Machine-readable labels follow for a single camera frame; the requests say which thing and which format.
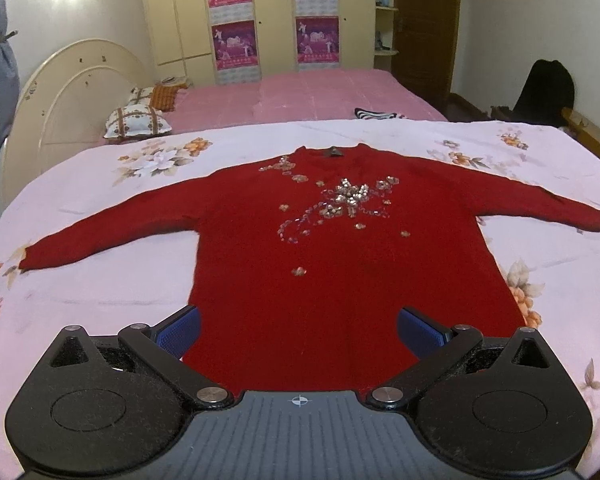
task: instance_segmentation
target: patterned pillow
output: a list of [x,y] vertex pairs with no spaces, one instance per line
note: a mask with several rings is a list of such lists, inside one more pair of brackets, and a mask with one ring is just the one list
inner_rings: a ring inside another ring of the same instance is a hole
[[156,85],[151,94],[149,106],[163,112],[173,112],[175,110],[176,94],[178,90],[184,90],[185,88],[187,88],[186,83],[170,86]]
[[154,87],[147,86],[146,88],[135,87],[131,91],[129,96],[130,105],[149,105],[151,101],[151,94],[154,91]]
[[147,105],[127,105],[113,110],[106,123],[105,139],[149,139],[170,133],[171,127],[160,110]]

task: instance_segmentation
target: pink bedsheet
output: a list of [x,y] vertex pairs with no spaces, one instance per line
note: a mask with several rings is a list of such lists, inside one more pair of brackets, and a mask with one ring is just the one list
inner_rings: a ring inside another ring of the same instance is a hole
[[409,119],[446,121],[384,70],[287,73],[259,83],[190,88],[165,114],[174,134],[244,124],[353,119],[353,110],[398,112]]

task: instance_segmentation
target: black chair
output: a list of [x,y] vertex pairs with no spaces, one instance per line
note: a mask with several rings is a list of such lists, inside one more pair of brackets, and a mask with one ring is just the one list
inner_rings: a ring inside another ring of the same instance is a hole
[[559,61],[539,59],[534,63],[513,110],[491,107],[493,119],[514,123],[566,126],[563,108],[573,108],[575,86],[569,71]]

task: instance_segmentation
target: metal screw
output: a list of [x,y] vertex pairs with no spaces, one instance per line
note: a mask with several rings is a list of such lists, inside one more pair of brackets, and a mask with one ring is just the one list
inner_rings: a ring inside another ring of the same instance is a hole
[[202,388],[196,394],[202,402],[208,402],[209,404],[217,404],[222,402],[229,396],[229,392],[224,388],[218,388],[217,386],[208,386]]
[[383,404],[391,404],[393,402],[398,402],[403,397],[403,393],[398,388],[382,386],[373,390],[371,396],[378,402],[382,402]]

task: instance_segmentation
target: headboard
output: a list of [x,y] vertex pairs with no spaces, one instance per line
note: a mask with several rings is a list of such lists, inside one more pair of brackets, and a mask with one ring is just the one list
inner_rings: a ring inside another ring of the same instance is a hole
[[112,41],[78,41],[47,59],[23,86],[0,152],[0,212],[37,176],[97,145],[130,90],[151,84],[142,62]]

